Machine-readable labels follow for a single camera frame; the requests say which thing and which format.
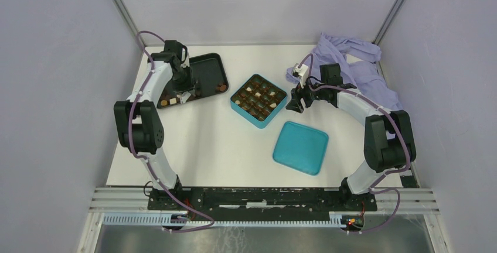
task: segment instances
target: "purple cloth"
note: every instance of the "purple cloth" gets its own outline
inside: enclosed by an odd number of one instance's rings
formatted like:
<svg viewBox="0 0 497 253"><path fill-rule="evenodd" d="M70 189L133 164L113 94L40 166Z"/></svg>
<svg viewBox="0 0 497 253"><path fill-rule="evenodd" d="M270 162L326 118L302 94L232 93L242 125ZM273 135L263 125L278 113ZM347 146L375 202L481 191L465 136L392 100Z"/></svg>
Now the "purple cloth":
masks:
<svg viewBox="0 0 497 253"><path fill-rule="evenodd" d="M383 77L378 73L376 62L380 60L382 51L372 43L350 37L333 37L321 33L318 44L311 51L314 54L311 75L321 79L319 67L322 64L338 63L340 65L343 83L352 83L361 93L391 110L402 110L399 98L395 91L388 89ZM348 64L345 54L350 54L363 61ZM292 69L287 69L287 80L297 83L298 79L292 76Z"/></svg>

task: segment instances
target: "blue box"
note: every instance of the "blue box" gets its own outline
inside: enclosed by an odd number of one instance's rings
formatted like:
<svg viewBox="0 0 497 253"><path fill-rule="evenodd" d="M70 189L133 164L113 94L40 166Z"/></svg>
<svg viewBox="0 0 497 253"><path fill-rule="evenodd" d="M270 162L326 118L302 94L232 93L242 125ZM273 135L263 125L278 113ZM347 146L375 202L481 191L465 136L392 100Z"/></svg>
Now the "blue box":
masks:
<svg viewBox="0 0 497 253"><path fill-rule="evenodd" d="M262 129L285 107L287 93L254 74L232 95L230 104L235 112Z"/></svg>

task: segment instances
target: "white wall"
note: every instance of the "white wall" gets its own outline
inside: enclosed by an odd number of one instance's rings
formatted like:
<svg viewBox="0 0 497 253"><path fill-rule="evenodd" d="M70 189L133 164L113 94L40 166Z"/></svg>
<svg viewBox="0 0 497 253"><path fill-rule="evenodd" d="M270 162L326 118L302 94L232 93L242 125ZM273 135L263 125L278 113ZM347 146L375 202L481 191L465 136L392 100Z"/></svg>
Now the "white wall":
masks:
<svg viewBox="0 0 497 253"><path fill-rule="evenodd" d="M123 0L138 29L188 45L374 40L395 0ZM157 45L153 37L145 37Z"/></svg>
<svg viewBox="0 0 497 253"><path fill-rule="evenodd" d="M112 0L0 0L0 252L72 252L139 51Z"/></svg>
<svg viewBox="0 0 497 253"><path fill-rule="evenodd" d="M407 0L381 43L455 252L497 252L497 0Z"/></svg>

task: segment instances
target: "white table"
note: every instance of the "white table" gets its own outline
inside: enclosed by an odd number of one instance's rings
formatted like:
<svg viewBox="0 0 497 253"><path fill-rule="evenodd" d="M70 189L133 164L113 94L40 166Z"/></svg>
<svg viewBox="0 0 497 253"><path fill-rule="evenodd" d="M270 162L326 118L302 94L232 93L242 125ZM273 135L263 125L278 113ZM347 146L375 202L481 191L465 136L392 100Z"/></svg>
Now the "white table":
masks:
<svg viewBox="0 0 497 253"><path fill-rule="evenodd" d="M364 161L364 127L347 113L325 101L316 101L303 114L281 110L264 129L258 129L230 108L229 98L254 73L261 74L290 96L295 87L285 70L313 48L312 45L195 46L190 56L218 53L229 89L223 94L159 111L164 126L164 150L184 186L224 187L338 187ZM148 47L160 52L161 47ZM145 70L142 58L137 80ZM274 145L286 121L318 128L329 135L328 149L316 176L276 163ZM108 185L142 186L149 176L142 163L117 145ZM380 187L401 187L397 174Z"/></svg>

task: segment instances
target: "blue tray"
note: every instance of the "blue tray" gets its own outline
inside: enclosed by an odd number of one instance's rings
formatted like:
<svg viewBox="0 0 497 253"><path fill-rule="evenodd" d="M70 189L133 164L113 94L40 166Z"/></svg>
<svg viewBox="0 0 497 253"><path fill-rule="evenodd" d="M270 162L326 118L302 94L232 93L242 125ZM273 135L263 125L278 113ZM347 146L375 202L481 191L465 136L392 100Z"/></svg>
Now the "blue tray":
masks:
<svg viewBox="0 0 497 253"><path fill-rule="evenodd" d="M273 152L274 161L309 175L321 170L328 134L288 121L283 125Z"/></svg>

